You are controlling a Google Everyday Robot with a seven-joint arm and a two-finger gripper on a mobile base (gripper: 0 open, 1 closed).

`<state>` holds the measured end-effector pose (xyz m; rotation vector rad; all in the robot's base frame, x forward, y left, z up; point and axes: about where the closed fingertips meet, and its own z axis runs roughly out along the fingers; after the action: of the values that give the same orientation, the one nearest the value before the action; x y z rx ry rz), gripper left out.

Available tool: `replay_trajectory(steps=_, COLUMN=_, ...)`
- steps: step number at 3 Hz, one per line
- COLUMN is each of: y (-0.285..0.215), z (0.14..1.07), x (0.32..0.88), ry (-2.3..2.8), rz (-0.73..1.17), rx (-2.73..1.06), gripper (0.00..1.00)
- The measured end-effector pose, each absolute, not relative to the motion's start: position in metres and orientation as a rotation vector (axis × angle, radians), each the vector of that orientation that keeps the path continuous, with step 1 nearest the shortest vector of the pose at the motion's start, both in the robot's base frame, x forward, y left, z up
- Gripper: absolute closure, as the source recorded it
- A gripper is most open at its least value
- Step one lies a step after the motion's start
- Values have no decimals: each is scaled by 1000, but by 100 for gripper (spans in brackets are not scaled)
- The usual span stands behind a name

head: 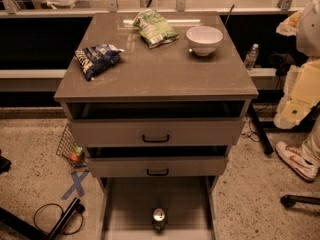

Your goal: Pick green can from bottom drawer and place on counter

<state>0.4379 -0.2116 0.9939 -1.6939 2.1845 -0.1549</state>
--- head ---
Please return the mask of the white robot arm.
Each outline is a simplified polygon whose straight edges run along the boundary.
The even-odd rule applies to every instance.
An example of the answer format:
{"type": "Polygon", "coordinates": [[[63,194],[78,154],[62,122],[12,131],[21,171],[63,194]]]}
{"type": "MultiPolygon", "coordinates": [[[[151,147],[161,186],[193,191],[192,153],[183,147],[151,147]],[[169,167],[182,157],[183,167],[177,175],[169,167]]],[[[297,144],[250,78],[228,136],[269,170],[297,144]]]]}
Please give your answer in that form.
{"type": "Polygon", "coordinates": [[[281,22],[276,32],[295,36],[297,51],[307,57],[300,66],[290,66],[274,117],[276,127],[291,129],[320,103],[320,0],[310,0],[281,22]]]}

